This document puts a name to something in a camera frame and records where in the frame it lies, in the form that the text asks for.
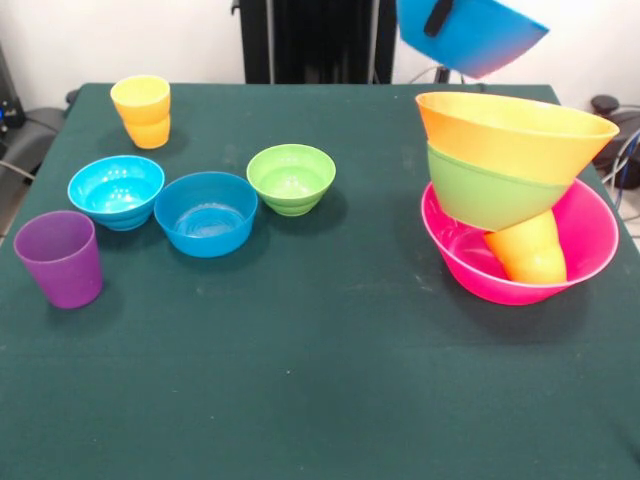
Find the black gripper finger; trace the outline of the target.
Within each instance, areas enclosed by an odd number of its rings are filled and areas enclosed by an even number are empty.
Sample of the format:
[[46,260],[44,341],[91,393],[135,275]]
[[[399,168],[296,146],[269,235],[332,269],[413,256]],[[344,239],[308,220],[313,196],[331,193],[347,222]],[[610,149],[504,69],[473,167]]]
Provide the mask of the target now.
[[427,37],[436,37],[444,27],[454,6],[453,0],[436,0],[424,25]]

